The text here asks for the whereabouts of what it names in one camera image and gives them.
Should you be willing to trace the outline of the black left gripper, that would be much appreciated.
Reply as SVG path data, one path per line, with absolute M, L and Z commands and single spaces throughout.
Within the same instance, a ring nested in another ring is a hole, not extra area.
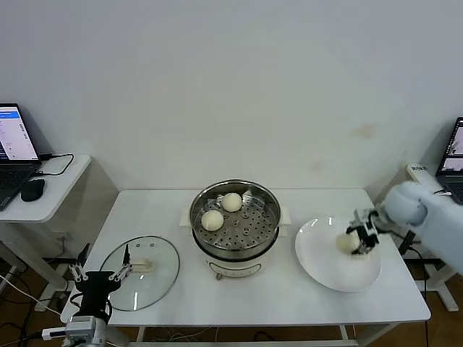
M 106 304 L 110 293 L 121 287 L 121 282 L 132 272 L 129 245 L 125 245 L 122 268 L 112 271 L 89 271 L 85 273 L 85 265 L 90 244 L 87 243 L 78 254 L 77 259 L 69 266 L 76 282 L 77 290 L 82 294 L 78 314 L 106 314 Z

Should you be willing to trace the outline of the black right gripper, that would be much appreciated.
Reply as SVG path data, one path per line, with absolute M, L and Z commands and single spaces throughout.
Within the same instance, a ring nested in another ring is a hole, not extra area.
M 355 250 L 352 251 L 352 255 L 368 254 L 379 243 L 378 233 L 371 222 L 367 221 L 360 226 L 350 225 L 346 229 L 346 234 L 351 234 L 354 232 L 357 233 L 360 240 L 360 244 Z

